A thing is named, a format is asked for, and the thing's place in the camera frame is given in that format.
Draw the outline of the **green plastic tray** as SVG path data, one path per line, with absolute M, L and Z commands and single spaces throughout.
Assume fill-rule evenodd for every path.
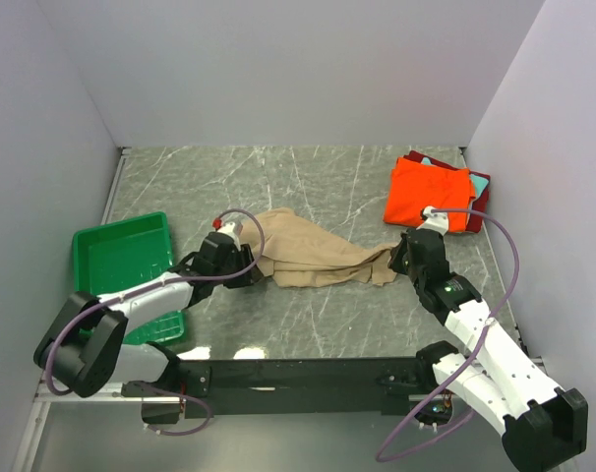
M 72 248 L 75 289 L 92 295 L 130 289 L 174 265 L 161 211 L 81 230 Z

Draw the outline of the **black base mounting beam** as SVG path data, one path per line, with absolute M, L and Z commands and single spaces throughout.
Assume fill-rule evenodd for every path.
M 404 415 L 437 381 L 414 357 L 182 360 L 156 382 L 116 374 L 151 425 L 227 415 L 378 412 Z

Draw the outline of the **teal folded t shirt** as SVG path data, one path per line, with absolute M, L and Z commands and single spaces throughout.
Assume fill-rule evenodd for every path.
M 421 163 L 424 165 L 434 166 L 434 163 L 431 161 L 429 157 L 423 157 L 421 159 Z M 472 171 L 469 172 L 469 178 L 471 183 L 475 189 L 476 198 L 479 199 L 483 192 L 489 185 L 489 179 L 477 174 L 474 174 Z

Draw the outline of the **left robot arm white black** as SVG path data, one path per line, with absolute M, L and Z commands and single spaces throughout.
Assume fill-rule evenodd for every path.
M 127 346 L 132 330 L 206 299 L 218 285 L 250 286 L 261 279 L 259 257 L 237 237 L 211 232 L 200 249 L 159 277 L 126 291 L 69 296 L 37 345 L 33 360 L 49 391 L 86 398 L 109 382 L 146 383 L 156 394 L 180 382 L 179 359 L 155 343 Z

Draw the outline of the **dark red folded t shirt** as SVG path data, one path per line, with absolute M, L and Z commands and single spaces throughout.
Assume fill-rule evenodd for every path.
M 434 163 L 434 166 L 445 169 L 447 171 L 457 171 L 457 168 L 449 165 L 445 162 L 442 162 L 438 159 L 432 158 L 431 156 L 428 156 L 426 154 L 423 154 L 421 152 L 418 152 L 416 150 L 412 150 L 411 152 L 409 152 L 408 154 L 406 154 L 404 156 L 405 159 L 413 161 L 413 162 L 417 162 L 417 163 L 421 163 L 421 159 L 423 157 L 429 157 L 431 159 L 431 161 Z M 487 208 L 487 204 L 488 204 L 488 200 L 490 198 L 490 183 L 491 183 L 491 177 L 487 174 L 484 173 L 480 173 L 477 171 L 472 171 L 474 174 L 486 177 L 489 179 L 489 185 L 486 188 L 486 190 L 483 192 L 483 194 L 481 195 L 481 197 L 479 199 L 475 198 L 471 201 L 469 208 L 476 210 L 476 211 L 481 211 L 481 212 L 485 212 L 486 208 Z M 460 216 L 465 216 L 466 217 L 466 226 L 464 229 L 458 229 L 455 230 L 455 233 L 479 233 L 482 229 L 482 225 L 483 225 L 483 218 L 481 216 L 478 215 L 471 215 L 469 213 L 461 213 Z

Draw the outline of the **beige t shirt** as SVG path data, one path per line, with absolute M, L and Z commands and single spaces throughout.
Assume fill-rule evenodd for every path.
M 393 243 L 362 248 L 287 207 L 265 211 L 256 219 L 265 239 L 260 239 L 256 222 L 246 218 L 240 241 L 261 256 L 259 270 L 280 287 L 325 287 L 347 281 L 383 286 L 396 278 L 388 267 Z

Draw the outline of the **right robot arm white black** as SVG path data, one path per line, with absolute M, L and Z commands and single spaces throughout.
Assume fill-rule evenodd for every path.
M 588 404 L 522 351 L 491 315 L 479 291 L 449 268 L 443 235 L 428 228 L 401 236 L 389 267 L 409 277 L 421 305 L 459 339 L 478 367 L 449 343 L 418 352 L 415 381 L 459 396 L 500 435 L 519 471 L 549 471 L 584 452 Z

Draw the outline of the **orange folded t shirt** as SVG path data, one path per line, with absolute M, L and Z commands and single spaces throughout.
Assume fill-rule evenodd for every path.
M 401 157 L 390 174 L 383 220 L 418 227 L 425 207 L 469 208 L 475 197 L 467 168 L 450 170 Z

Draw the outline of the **aluminium frame rail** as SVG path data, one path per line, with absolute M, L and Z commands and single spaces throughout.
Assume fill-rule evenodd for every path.
M 35 456 L 54 403 L 113 403 L 123 401 L 138 401 L 138 398 L 127 398 L 122 393 L 121 383 L 107 383 L 95 395 L 88 398 L 81 398 L 75 393 L 68 395 L 55 395 L 46 386 L 44 380 L 40 380 L 37 390 L 33 396 L 30 415 L 27 426 L 24 430 L 14 464 L 13 472 L 31 471 Z

